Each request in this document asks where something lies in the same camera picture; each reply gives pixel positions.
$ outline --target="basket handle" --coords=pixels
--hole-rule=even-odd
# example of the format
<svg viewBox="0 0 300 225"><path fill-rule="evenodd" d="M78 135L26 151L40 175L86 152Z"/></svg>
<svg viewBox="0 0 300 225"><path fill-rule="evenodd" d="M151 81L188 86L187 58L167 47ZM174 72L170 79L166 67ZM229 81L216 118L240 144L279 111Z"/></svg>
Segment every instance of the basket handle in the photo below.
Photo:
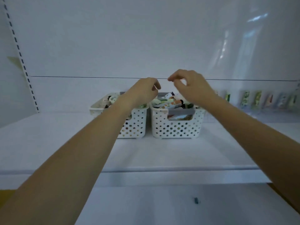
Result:
<svg viewBox="0 0 300 225"><path fill-rule="evenodd" d="M168 115L194 115L195 109L170 109Z"/></svg>

